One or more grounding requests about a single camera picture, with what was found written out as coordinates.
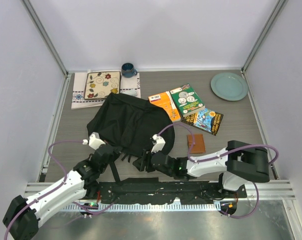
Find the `black fabric backpack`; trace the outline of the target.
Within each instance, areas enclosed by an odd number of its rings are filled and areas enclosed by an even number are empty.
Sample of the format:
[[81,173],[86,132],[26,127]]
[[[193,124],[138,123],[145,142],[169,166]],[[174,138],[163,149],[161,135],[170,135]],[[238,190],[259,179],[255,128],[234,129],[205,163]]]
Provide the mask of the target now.
[[170,153],[175,143],[172,123],[163,108],[147,100],[111,93],[86,127],[89,135],[96,132],[107,144],[121,147],[126,156],[138,159],[151,150],[155,134],[165,140],[164,153]]

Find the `green paperback book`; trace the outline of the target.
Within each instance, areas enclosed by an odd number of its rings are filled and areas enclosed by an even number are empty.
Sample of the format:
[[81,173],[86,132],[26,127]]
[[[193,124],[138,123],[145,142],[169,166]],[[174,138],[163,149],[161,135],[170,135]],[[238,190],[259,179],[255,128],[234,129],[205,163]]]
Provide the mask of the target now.
[[183,118],[205,109],[204,102],[189,83],[172,89],[169,93]]

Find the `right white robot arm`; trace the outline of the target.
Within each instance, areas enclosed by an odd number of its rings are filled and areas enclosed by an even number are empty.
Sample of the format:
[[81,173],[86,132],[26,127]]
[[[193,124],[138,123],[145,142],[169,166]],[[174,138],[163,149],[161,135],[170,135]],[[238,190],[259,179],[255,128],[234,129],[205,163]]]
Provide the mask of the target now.
[[217,193],[224,198],[247,182],[270,181],[268,153],[260,144],[231,140],[227,147],[202,156],[173,158],[164,153],[165,140],[158,135],[153,147],[133,162],[140,172],[161,172],[175,180],[189,181],[211,173],[219,173]]

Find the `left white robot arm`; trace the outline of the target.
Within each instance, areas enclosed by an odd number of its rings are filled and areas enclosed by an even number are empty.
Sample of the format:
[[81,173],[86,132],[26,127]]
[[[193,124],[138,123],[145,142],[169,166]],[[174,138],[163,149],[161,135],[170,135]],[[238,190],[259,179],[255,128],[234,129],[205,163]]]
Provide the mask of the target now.
[[60,209],[83,198],[93,199],[99,191],[97,179],[121,151],[121,147],[101,144],[54,184],[27,198],[13,198],[2,220],[6,227],[4,238],[30,240]]

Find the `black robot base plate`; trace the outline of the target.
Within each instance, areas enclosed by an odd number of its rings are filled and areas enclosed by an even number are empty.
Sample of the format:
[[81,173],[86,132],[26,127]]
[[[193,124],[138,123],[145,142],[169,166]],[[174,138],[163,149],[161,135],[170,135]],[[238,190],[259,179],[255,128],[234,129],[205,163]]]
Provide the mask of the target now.
[[212,203],[238,197],[244,199],[247,192],[241,185],[235,192],[223,190],[214,181],[160,181],[153,178],[127,178],[121,181],[98,181],[77,201],[100,200],[103,204],[165,205],[178,198],[182,205]]

